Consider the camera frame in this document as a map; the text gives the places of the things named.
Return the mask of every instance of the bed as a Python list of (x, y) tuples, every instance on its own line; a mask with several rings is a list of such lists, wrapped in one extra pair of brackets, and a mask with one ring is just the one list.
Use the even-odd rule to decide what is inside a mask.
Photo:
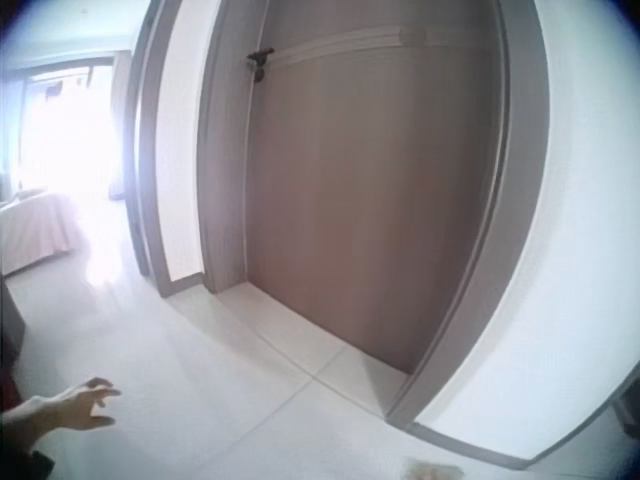
[(63, 194), (16, 197), (0, 207), (0, 272), (4, 276), (80, 245), (76, 211)]

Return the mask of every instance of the tiled floor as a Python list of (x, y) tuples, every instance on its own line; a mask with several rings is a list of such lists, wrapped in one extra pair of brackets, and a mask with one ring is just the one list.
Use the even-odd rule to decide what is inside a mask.
[(8, 281), (28, 323), (16, 370), (25, 395), (92, 375), (124, 392), (107, 407), (115, 427), (44, 439), (55, 478), (391, 480), (421, 462), (472, 479), (566, 478), (500, 469), (390, 427), (381, 417), (404, 375), (252, 285), (162, 300), (137, 273), (121, 204), (99, 207), (86, 228), (84, 251)]

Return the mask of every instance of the doorway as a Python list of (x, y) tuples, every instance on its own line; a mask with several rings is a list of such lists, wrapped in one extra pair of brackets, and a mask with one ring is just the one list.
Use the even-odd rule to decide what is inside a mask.
[(25, 83), (20, 184), (106, 199), (117, 171), (110, 111), (111, 65), (55, 69)]

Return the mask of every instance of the baseboard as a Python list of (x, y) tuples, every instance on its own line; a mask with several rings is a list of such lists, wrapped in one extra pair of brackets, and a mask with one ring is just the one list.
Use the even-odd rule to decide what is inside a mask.
[(475, 458), (486, 463), (498, 465), (499, 467), (508, 468), (510, 470), (525, 470), (530, 467), (535, 460), (525, 460), (523, 458), (512, 457), (503, 453), (494, 452), (475, 445), (470, 445), (455, 438), (448, 437), (442, 433), (438, 433), (435, 430), (414, 423), (409, 427), (407, 433), (410, 433), (414, 437), (429, 442), (437, 447), (444, 448), (451, 452), (459, 453), (465, 457)]
[(160, 291), (160, 296), (162, 298), (170, 297), (171, 295), (175, 295), (176, 293), (183, 292), (189, 288), (195, 287), (196, 285), (201, 285), (204, 281), (204, 275), (201, 272), (194, 273), (193, 275), (189, 275), (188, 277), (181, 278), (179, 280), (172, 281), (166, 288), (163, 288)]

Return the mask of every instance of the door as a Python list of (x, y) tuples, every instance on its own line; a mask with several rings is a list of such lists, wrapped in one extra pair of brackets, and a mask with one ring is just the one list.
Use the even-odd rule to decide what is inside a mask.
[(250, 282), (412, 372), (452, 301), (495, 150), (478, 0), (271, 0), (247, 163)]

